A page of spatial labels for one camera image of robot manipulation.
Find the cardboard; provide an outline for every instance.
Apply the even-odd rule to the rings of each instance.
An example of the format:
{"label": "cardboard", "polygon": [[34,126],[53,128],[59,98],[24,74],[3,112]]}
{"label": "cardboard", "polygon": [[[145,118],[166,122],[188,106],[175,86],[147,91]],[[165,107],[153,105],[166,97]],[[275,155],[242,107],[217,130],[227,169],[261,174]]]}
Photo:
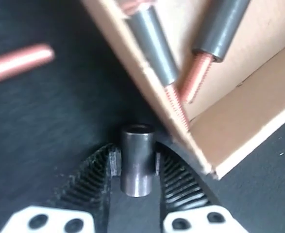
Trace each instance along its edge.
{"label": "cardboard", "polygon": [[[193,120],[190,132],[173,112],[117,3],[82,2],[137,88],[204,173],[220,179],[285,123],[285,0],[251,1],[225,61],[213,64],[196,100],[185,106]],[[156,4],[180,68],[179,84],[191,65],[191,43],[208,2]]]}

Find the dark fabric surface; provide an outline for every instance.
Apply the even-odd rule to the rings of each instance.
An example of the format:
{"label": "dark fabric surface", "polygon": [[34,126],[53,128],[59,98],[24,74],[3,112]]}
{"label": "dark fabric surface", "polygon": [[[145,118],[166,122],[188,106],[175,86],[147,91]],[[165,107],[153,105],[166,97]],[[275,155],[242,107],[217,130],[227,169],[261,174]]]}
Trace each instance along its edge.
{"label": "dark fabric surface", "polygon": [[[78,1],[0,0],[0,54],[39,42],[56,60],[0,83],[0,229],[120,125],[151,123],[169,141]],[[251,233],[285,233],[285,125],[223,180],[205,180]],[[158,195],[133,200],[114,179],[110,232],[158,232]]]}

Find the cardboard flap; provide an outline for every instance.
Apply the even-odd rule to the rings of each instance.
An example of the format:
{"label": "cardboard flap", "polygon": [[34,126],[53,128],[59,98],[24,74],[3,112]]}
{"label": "cardboard flap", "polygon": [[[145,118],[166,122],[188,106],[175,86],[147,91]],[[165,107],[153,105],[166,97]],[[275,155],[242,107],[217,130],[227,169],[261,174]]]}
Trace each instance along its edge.
{"label": "cardboard flap", "polygon": [[191,131],[218,178],[285,123],[285,49],[202,113]]}

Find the metal sleeve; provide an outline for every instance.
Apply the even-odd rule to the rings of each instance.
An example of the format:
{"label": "metal sleeve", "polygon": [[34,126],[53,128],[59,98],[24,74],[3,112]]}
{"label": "metal sleeve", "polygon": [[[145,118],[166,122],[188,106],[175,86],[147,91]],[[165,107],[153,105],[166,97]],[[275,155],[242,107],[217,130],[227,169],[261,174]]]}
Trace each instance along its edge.
{"label": "metal sleeve", "polygon": [[143,197],[152,190],[155,175],[154,131],[147,125],[131,125],[121,135],[121,190],[131,197]]}
{"label": "metal sleeve", "polygon": [[206,52],[222,62],[250,0],[212,0],[193,44],[193,52]]}
{"label": "metal sleeve", "polygon": [[163,86],[178,78],[178,68],[153,6],[139,9],[127,20],[140,48]]}

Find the copper thread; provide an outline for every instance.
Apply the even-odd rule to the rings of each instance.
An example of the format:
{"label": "copper thread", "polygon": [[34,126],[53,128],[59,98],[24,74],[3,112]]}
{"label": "copper thread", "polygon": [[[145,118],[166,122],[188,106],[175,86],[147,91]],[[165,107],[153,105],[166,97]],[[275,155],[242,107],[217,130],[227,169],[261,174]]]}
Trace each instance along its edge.
{"label": "copper thread", "polygon": [[25,47],[0,56],[0,81],[41,66],[54,59],[52,48],[45,44]]}
{"label": "copper thread", "polygon": [[198,53],[196,55],[189,75],[181,89],[182,102],[193,102],[200,91],[213,60],[214,57],[208,53]]}
{"label": "copper thread", "polygon": [[175,87],[175,84],[170,84],[165,87],[166,96],[179,119],[182,121],[182,124],[185,126],[186,130],[189,131],[189,120],[185,115],[184,108],[181,104],[179,94]]}
{"label": "copper thread", "polygon": [[124,14],[131,16],[136,13],[142,4],[146,6],[151,6],[156,2],[156,0],[118,0],[120,8]]}

